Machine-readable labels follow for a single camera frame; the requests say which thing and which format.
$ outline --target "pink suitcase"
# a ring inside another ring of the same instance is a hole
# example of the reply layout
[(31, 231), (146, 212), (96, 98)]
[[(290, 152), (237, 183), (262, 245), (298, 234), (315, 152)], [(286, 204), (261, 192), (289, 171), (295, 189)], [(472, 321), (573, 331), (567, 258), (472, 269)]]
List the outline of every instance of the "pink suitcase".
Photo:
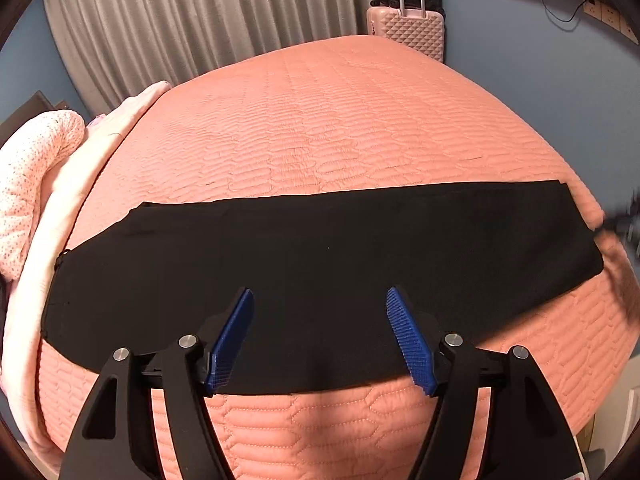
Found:
[(367, 27), (369, 34), (382, 36), (426, 54), (442, 62), (444, 60), (444, 17), (434, 10), (406, 9), (404, 0), (400, 8), (369, 7)]

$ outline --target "pink blanket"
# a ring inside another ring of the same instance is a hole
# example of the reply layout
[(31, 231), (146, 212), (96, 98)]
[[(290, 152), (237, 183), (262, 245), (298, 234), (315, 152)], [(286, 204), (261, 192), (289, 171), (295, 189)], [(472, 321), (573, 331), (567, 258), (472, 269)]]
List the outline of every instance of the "pink blanket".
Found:
[[(544, 179), (569, 185), (588, 225), (601, 221), (567, 163), (483, 89), (392, 41), (338, 38), (243, 61), (167, 92), (104, 168), (68, 247), (142, 201)], [(614, 237), (598, 243), (603, 273), (484, 343), (499, 351), (527, 346), (574, 431), (615, 383), (639, 333), (640, 290), (623, 248)], [(40, 402), (60, 449), (94, 381), (95, 374), (42, 345)], [(404, 479), (433, 411), (409, 378), (206, 402), (234, 475), (246, 480)], [(478, 468), (487, 409), (482, 392), (466, 480)], [(174, 480), (161, 392), (154, 393), (154, 412), (165, 473)]]
[(0, 150), (0, 272), (14, 280), (0, 379), (27, 444), (54, 468), (61, 453), (46, 433), (35, 384), (40, 316), (54, 261), (98, 172), (169, 88), (166, 82), (150, 86), (86, 130), (74, 112), (47, 112), (28, 121)]

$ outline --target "bed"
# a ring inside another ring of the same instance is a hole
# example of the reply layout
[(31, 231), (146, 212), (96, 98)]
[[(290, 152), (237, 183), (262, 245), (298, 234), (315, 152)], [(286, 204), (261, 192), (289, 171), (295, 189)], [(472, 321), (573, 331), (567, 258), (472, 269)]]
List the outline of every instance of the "bed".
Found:
[[(590, 227), (602, 220), (568, 164), (488, 92), (407, 47), (350, 36), (258, 56), (166, 92), (104, 167), (67, 247), (141, 202), (547, 179), (568, 184)], [(482, 345), (529, 348), (574, 433), (615, 383), (640, 332), (640, 292), (622, 245), (606, 235), (598, 245), (604, 272)], [(61, 450), (96, 377), (42, 343), (37, 398)], [(161, 390), (153, 406), (166, 477), (178, 479)], [(220, 395), (207, 408), (236, 478), (402, 479), (434, 403), (404, 377), (341, 391)], [(465, 480), (475, 478), (487, 415), (483, 392)]]

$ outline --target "black cloth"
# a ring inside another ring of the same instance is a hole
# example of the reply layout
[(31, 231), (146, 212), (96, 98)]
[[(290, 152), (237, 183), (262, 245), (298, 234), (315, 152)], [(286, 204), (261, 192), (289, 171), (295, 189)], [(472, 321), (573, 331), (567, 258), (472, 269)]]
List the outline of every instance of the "black cloth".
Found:
[(98, 372), (116, 348), (197, 332), (247, 286), (255, 319), (222, 392), (328, 390), (406, 374), (392, 286), (480, 342), (602, 268), (557, 181), (143, 203), (63, 256), (42, 333)]

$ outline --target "cable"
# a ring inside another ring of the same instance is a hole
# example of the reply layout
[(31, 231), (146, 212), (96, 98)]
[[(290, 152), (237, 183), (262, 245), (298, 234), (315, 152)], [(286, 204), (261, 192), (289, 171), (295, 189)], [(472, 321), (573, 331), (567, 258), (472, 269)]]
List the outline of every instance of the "cable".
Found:
[(559, 22), (563, 22), (563, 23), (572, 22), (574, 20), (574, 18), (575, 18), (575, 15), (578, 14), (578, 11), (580, 10), (580, 7), (582, 7), (586, 2), (587, 2), (587, 0), (583, 0), (582, 3), (575, 8), (574, 13), (571, 15), (571, 17), (568, 20), (563, 20), (562, 18), (558, 18), (553, 12), (551, 12), (551, 10), (546, 6), (545, 0), (542, 0), (542, 4), (545, 6), (546, 12), (551, 14)]

